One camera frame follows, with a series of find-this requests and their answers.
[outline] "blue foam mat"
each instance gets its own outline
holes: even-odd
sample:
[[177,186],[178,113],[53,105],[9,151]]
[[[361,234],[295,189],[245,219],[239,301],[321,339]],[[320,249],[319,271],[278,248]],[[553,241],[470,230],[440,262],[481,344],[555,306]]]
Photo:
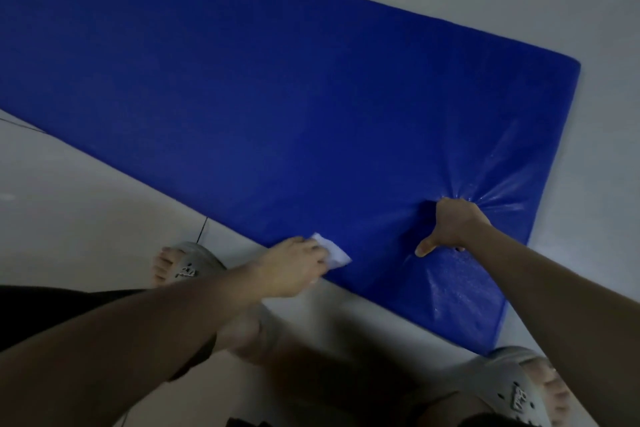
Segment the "blue foam mat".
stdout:
[[580,65],[366,0],[0,0],[0,107],[477,353],[504,298],[412,253],[462,196],[526,243]]

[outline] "white tissue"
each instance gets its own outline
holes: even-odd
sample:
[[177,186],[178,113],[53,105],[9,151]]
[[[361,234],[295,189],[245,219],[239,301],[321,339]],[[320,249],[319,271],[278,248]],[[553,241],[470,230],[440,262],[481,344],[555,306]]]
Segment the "white tissue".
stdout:
[[320,233],[314,233],[311,237],[318,242],[318,245],[329,251],[329,256],[324,261],[330,270],[337,269],[338,267],[344,267],[351,261],[349,255],[344,253],[338,245],[333,243],[331,240],[323,238]]

